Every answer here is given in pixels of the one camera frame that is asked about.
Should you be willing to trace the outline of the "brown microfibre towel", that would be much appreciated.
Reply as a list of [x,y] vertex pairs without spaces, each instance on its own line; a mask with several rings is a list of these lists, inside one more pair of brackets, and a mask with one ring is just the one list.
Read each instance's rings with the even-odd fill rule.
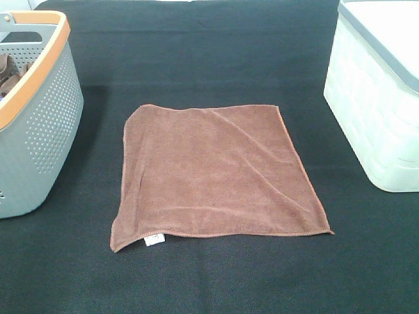
[[110,247],[181,237],[331,233],[275,105],[142,105],[124,125]]

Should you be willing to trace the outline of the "white plastic storage box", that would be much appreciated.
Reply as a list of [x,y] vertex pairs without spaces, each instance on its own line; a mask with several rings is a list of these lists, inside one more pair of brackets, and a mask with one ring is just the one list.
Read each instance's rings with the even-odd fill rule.
[[324,97],[368,179],[418,190],[418,2],[341,1]]

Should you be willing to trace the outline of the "brown towel in basket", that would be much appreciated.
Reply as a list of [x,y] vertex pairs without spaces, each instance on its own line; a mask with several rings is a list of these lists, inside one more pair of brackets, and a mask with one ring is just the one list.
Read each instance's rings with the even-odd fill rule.
[[22,71],[17,72],[14,70],[14,63],[11,56],[1,54],[1,99],[7,96],[32,65],[33,63],[26,63]]

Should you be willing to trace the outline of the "black table mat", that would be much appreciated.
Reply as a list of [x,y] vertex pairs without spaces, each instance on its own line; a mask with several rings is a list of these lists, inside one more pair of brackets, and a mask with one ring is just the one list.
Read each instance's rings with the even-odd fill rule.
[[[366,178],[323,98],[337,1],[46,1],[84,95],[44,204],[1,221],[2,313],[417,313],[418,194]],[[333,235],[109,246],[144,103],[280,108]]]

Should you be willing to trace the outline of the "grey perforated laundry basket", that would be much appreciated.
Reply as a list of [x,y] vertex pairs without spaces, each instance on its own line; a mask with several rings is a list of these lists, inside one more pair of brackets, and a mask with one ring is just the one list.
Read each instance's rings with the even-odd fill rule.
[[55,10],[1,13],[1,54],[14,70],[33,63],[1,99],[1,217],[38,208],[73,144],[84,99],[68,42],[70,26]]

